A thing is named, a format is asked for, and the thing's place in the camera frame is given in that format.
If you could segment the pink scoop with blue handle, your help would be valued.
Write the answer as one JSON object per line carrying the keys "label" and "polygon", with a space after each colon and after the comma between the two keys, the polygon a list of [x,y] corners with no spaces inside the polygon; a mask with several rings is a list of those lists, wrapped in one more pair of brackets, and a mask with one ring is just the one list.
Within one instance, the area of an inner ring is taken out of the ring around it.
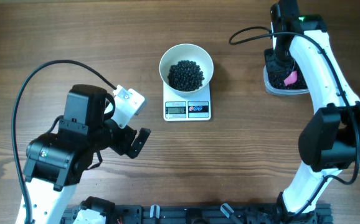
{"label": "pink scoop with blue handle", "polygon": [[284,79],[284,84],[285,86],[288,86],[288,85],[292,85],[294,83],[296,83],[298,80],[298,74],[297,74],[297,71],[292,71],[290,72],[290,74],[286,77],[286,79]]}

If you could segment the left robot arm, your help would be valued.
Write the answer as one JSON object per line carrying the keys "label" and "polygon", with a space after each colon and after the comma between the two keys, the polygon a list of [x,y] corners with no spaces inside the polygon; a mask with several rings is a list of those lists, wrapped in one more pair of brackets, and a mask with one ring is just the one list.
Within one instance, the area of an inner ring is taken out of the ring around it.
{"label": "left robot arm", "polygon": [[134,89],[105,89],[78,84],[68,92],[65,110],[52,127],[31,141],[23,173],[27,196],[17,223],[60,223],[84,171],[100,166],[101,151],[112,149],[131,159],[138,156],[150,129],[128,126],[146,99]]}

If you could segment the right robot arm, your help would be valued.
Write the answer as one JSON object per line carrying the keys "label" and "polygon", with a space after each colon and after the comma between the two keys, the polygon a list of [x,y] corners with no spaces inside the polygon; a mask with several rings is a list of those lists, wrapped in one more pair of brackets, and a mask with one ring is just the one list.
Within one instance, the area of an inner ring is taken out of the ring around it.
{"label": "right robot arm", "polygon": [[270,16],[273,47],[264,52],[263,74],[302,75],[314,109],[298,140],[301,164],[277,201],[282,222],[300,222],[312,215],[331,180],[351,185],[357,178],[360,99],[339,68],[321,16],[302,16],[296,1],[278,1]]}

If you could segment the white digital kitchen scale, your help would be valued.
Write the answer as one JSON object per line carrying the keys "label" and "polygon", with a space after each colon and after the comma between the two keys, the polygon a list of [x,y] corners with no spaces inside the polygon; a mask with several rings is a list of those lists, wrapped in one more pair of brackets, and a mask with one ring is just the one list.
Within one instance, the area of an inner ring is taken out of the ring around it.
{"label": "white digital kitchen scale", "polygon": [[207,84],[191,96],[179,96],[163,85],[163,118],[174,121],[208,121],[211,119],[211,92]]}

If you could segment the black beans in bowl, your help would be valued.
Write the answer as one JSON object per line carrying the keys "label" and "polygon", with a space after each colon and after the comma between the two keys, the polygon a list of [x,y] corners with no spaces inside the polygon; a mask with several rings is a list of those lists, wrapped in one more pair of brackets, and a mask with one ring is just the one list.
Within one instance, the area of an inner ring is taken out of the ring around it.
{"label": "black beans in bowl", "polygon": [[204,73],[200,66],[190,60],[181,60],[169,68],[169,86],[178,91],[195,91],[203,86]]}

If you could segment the white bowl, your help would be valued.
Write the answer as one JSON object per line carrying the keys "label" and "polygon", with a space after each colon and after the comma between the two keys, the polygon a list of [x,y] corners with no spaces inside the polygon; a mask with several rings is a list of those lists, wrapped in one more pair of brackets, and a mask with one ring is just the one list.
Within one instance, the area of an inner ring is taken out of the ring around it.
{"label": "white bowl", "polygon": [[[190,60],[196,62],[204,73],[203,86],[195,91],[178,91],[169,86],[168,74],[171,65],[177,64],[181,60]],[[164,84],[170,87],[170,90],[179,96],[191,96],[203,87],[205,87],[212,79],[214,73],[214,64],[211,56],[200,46],[194,44],[179,44],[167,50],[159,63],[159,74]]]}

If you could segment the black beans in container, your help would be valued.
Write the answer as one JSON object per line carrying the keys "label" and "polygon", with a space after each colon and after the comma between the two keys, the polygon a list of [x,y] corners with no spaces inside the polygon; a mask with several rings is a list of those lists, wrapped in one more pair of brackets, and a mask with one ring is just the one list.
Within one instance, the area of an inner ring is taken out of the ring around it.
{"label": "black beans in container", "polygon": [[284,79],[290,74],[290,71],[280,71],[275,73],[268,74],[268,79],[272,87],[283,89],[283,90],[299,90],[299,89],[307,89],[307,84],[303,75],[301,75],[298,71],[298,80],[296,83],[292,85],[285,86]]}

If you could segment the clear plastic container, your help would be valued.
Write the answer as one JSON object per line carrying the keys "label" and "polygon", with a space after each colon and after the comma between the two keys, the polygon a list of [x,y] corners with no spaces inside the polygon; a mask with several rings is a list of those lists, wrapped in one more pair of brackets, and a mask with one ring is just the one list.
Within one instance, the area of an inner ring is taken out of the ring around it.
{"label": "clear plastic container", "polygon": [[269,79],[268,79],[268,73],[267,68],[263,68],[263,82],[265,84],[265,90],[270,95],[276,95],[276,96],[295,96],[295,95],[303,95],[309,93],[308,89],[299,89],[299,90],[283,90],[274,88],[271,86]]}

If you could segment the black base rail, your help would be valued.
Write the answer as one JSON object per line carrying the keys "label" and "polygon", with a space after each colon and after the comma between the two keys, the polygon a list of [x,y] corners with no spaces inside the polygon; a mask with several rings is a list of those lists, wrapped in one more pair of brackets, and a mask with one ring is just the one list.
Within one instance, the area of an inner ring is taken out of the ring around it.
{"label": "black base rail", "polygon": [[[142,207],[141,205],[115,205],[113,202],[101,198],[89,197],[77,207],[66,208],[60,224],[74,223],[83,208],[96,205],[98,211],[108,207],[110,217],[108,223],[123,224],[190,224],[190,223],[233,223],[234,219],[226,217],[218,205],[193,207],[160,208]],[[276,205],[274,203],[251,203],[232,207],[235,218],[246,224],[281,223],[275,218]]]}

